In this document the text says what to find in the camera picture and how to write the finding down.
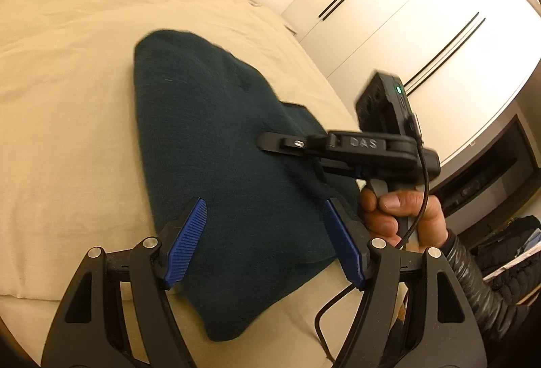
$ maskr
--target metal screw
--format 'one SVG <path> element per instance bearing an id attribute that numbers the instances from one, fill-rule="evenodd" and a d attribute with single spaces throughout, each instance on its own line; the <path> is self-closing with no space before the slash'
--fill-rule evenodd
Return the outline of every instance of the metal screw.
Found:
<path id="1" fill-rule="evenodd" d="M 152 249 L 153 247 L 156 247 L 157 244 L 158 240 L 155 237 L 148 237 L 143 241 L 143 246 L 147 249 Z"/>
<path id="2" fill-rule="evenodd" d="M 371 243 L 372 246 L 374 246 L 376 249 L 383 249 L 387 244 L 386 241 L 383 240 L 383 238 L 373 238 Z"/>
<path id="3" fill-rule="evenodd" d="M 430 247 L 428 248 L 428 254 L 431 257 L 440 258 L 442 256 L 442 251 L 440 251 L 437 247 Z"/>
<path id="4" fill-rule="evenodd" d="M 99 247 L 93 247 L 88 251 L 88 256 L 91 258 L 97 258 L 101 255 L 101 249 Z"/>

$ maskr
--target person's arm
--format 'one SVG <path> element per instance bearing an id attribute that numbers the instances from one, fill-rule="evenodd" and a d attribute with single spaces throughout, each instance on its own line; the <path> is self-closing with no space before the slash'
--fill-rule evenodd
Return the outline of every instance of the person's arm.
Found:
<path id="1" fill-rule="evenodd" d="M 383 237 L 393 246 L 400 241 L 398 222 L 394 218 L 416 216 L 423 194 L 418 191 L 397 191 L 382 196 L 364 189 L 360 195 L 361 219 L 374 237 Z M 458 237 L 445 225 L 442 206 L 430 196 L 423 219 L 418 225 L 419 248 L 438 247 L 451 265 L 487 346 L 502 343 L 513 336 L 523 323 L 528 307 L 509 305 L 498 292 L 483 281 L 481 270 Z"/>

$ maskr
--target hand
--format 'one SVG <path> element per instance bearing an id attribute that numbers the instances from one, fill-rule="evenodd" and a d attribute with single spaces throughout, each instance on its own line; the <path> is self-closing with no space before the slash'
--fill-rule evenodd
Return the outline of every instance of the hand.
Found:
<path id="1" fill-rule="evenodd" d="M 385 239 L 396 246 L 400 241 L 398 222 L 393 216 L 416 216 L 423 203 L 423 193 L 419 191 L 396 191 L 380 197 L 368 188 L 363 188 L 359 196 L 359 216 L 373 237 Z M 442 205 L 434 195 L 428 197 L 425 214 L 417 226 L 419 249 L 442 247 L 448 237 Z"/>

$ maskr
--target black cable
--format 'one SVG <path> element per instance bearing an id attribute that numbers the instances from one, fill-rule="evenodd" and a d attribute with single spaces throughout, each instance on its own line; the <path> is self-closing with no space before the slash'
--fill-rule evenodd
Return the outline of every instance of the black cable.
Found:
<path id="1" fill-rule="evenodd" d="M 417 229 L 417 225 L 419 224 L 419 222 L 425 215 L 426 206 L 428 204 L 428 187 L 429 187 L 430 179 L 428 177 L 428 168 L 426 167 L 425 155 L 423 153 L 423 137 L 421 136 L 421 129 L 419 127 L 419 123 L 417 121 L 416 116 L 413 118 L 412 127 L 415 130 L 416 135 L 417 135 L 416 136 L 417 153 L 419 154 L 419 159 L 421 161 L 421 168 L 423 169 L 423 182 L 424 182 L 425 189 L 423 192 L 423 203 L 421 204 L 419 214 L 417 214 L 417 217 L 415 218 L 415 221 L 413 221 L 411 227 L 406 231 L 402 239 L 396 245 L 397 249 L 401 249 L 402 246 L 404 246 L 407 243 L 411 235 L 415 232 L 415 230 Z M 332 363 L 335 362 L 335 359 L 332 356 L 331 351 L 329 350 L 329 347 L 327 345 L 327 341 L 325 340 L 325 337 L 323 336 L 323 332 L 321 331 L 320 320 L 327 310 L 329 310 L 334 304 L 340 301 L 340 299 L 342 299 L 344 296 L 350 293 L 351 290 L 354 289 L 354 287 L 355 286 L 353 284 L 350 284 L 349 286 L 347 286 L 338 295 L 336 295 L 333 299 L 331 299 L 328 303 L 326 303 L 321 308 L 321 310 L 317 312 L 317 315 L 315 316 L 315 321 L 314 321 L 315 332 L 317 334 L 317 337 L 319 338 L 319 342 L 321 344 L 321 347 L 323 348 L 323 351 L 325 351 L 325 355 L 327 356 L 327 359 L 329 359 Z"/>
<path id="2" fill-rule="evenodd" d="M 327 359 L 329 359 L 332 363 L 336 362 L 336 360 L 332 356 L 331 350 L 329 350 L 329 347 L 327 345 L 327 341 L 325 340 L 325 337 L 323 336 L 323 332 L 321 331 L 321 326 L 320 326 L 320 320 L 327 310 L 329 310 L 334 304 L 340 301 L 340 299 L 342 299 L 344 296 L 350 293 L 351 290 L 353 289 L 355 289 L 355 284 L 350 284 L 349 286 L 347 286 L 338 295 L 336 295 L 333 299 L 331 299 L 328 303 L 326 303 L 321 308 L 321 310 L 317 312 L 317 315 L 315 315 L 315 321 L 314 321 L 315 332 L 317 334 L 317 337 L 319 338 L 319 342 L 321 346 L 323 347 L 323 351 L 325 351 L 325 355 L 327 356 Z"/>
<path id="3" fill-rule="evenodd" d="M 415 218 L 415 221 L 413 221 L 412 225 L 409 227 L 409 229 L 406 231 L 402 239 L 398 242 L 396 248 L 401 249 L 402 246 L 404 246 L 408 239 L 411 237 L 411 235 L 415 232 L 417 229 L 417 225 L 425 215 L 426 205 L 428 204 L 428 187 L 429 187 L 429 178 L 428 178 L 428 169 L 426 168 L 426 160 L 425 155 L 423 153 L 423 141 L 419 138 L 417 140 L 417 152 L 419 153 L 419 158 L 421 160 L 421 167 L 423 168 L 423 180 L 424 180 L 424 192 L 423 192 L 423 203 L 421 204 L 421 209 L 419 210 L 419 214 L 417 214 L 417 217 Z"/>

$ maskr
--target white bedsheet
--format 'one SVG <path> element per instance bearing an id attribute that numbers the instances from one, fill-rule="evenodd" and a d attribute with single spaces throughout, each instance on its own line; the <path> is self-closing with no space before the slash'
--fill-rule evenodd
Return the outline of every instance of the white bedsheet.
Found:
<path id="1" fill-rule="evenodd" d="M 356 129 L 282 19 L 249 0 L 0 0 L 0 315 L 37 361 L 85 252 L 153 234 L 132 75 L 134 45 L 160 28 L 229 50 L 325 128 Z M 225 343 L 208 340 L 184 301 L 172 305 L 199 367 L 314 368 L 330 364 L 314 315 L 346 284 L 333 264 Z M 351 293 L 324 319 L 335 354 L 358 301 Z"/>

